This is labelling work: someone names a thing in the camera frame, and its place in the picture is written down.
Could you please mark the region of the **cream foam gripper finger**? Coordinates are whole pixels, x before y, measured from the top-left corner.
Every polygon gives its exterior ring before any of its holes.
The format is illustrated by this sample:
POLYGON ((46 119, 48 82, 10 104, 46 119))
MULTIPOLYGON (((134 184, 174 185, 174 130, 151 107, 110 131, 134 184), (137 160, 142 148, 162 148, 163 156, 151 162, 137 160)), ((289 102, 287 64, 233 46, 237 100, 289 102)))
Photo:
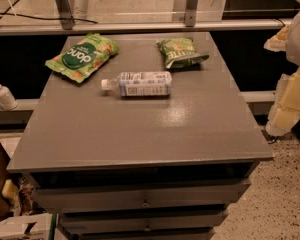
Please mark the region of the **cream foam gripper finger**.
POLYGON ((300 67, 292 75, 281 75, 265 129, 271 136, 283 136, 290 132, 299 120, 300 67))

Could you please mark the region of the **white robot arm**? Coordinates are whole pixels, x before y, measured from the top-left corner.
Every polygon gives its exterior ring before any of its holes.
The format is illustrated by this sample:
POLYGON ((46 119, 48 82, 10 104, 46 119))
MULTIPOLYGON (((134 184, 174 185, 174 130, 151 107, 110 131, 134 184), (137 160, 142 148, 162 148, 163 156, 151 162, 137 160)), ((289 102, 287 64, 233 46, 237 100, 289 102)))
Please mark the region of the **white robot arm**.
POLYGON ((264 48, 274 52, 284 51, 287 60, 298 66, 291 76, 281 75, 275 102, 268 114, 266 132, 272 136, 283 136, 300 120, 300 11, 290 25, 265 42, 264 48))

